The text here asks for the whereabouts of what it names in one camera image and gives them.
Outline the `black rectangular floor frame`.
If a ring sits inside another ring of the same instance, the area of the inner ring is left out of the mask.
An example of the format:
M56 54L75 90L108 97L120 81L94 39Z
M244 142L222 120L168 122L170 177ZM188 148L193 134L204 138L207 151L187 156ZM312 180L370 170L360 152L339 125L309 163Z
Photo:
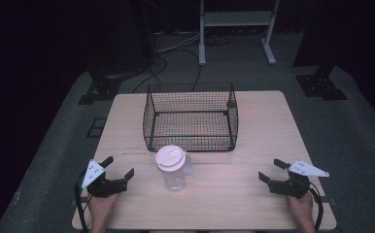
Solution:
M97 117L93 120L86 136L88 138L100 138L102 136L107 119L105 117Z

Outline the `white metal stand frame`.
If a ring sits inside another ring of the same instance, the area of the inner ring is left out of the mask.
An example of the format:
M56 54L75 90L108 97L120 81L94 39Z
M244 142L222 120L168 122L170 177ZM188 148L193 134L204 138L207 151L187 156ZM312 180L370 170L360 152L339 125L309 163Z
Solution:
M200 0L198 63L206 64L205 29L207 27L266 26L267 32L261 39L261 44L268 63L276 65L270 40L280 2L281 0L274 0L273 8L269 11L209 13L205 11L204 0Z

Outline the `black stand with base plate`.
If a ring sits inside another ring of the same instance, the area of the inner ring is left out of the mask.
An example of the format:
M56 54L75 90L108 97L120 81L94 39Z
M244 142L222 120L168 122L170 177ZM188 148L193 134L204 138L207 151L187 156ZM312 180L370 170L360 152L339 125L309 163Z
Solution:
M297 75L307 97L323 100L346 100L343 91L330 78L339 49L336 0L315 0L308 26L302 38L294 67L317 65L313 74Z
M150 58L142 53L123 54L114 59L102 50L95 52L88 63L91 83L79 105L92 105L96 101L113 100L122 82L141 75L150 67Z

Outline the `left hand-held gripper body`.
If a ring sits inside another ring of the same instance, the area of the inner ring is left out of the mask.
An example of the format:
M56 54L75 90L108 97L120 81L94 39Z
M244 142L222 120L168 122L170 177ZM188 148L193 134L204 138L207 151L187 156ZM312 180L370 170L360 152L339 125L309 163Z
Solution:
M124 177L118 180L108 180L105 169L100 166L100 163L90 159L85 169L82 188L86 188L94 197L108 197L126 191L127 182Z

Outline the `clear jug with white lid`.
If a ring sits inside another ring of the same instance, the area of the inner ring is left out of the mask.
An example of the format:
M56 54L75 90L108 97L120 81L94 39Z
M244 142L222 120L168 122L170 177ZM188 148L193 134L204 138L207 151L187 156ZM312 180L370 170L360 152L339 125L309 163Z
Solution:
M186 176L192 174L189 154L174 145L165 146L156 153L155 165L170 191L182 190L187 183Z

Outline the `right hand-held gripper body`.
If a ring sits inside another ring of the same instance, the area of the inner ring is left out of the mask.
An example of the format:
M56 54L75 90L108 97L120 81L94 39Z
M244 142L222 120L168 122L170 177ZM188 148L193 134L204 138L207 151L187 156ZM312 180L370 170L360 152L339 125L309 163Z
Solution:
M310 177L329 177L330 174L320 168L299 159L288 169L289 178L286 181L270 180L268 185L271 193L302 197L310 188Z

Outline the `black wire mesh basket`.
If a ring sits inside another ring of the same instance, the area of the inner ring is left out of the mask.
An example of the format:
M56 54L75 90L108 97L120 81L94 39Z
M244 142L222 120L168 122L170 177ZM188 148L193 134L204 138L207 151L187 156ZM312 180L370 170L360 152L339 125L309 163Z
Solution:
M150 151L169 145L193 152L232 151L238 128L232 83L148 86L143 137Z

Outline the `person's right hand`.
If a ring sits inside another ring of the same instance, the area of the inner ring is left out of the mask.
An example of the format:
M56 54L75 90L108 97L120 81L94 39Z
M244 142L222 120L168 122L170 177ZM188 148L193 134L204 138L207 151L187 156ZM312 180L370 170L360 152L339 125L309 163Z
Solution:
M310 193L305 193L300 198L287 196L286 202L293 219L298 225L313 224L313 197Z

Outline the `person's left hand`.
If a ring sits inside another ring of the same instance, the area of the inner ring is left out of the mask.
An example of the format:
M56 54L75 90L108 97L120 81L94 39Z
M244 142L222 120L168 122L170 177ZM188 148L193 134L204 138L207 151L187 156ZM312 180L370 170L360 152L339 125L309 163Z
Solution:
M89 211L91 216L91 224L93 227L104 226L108 221L115 203L118 200L117 194L108 197L94 197L89 199Z

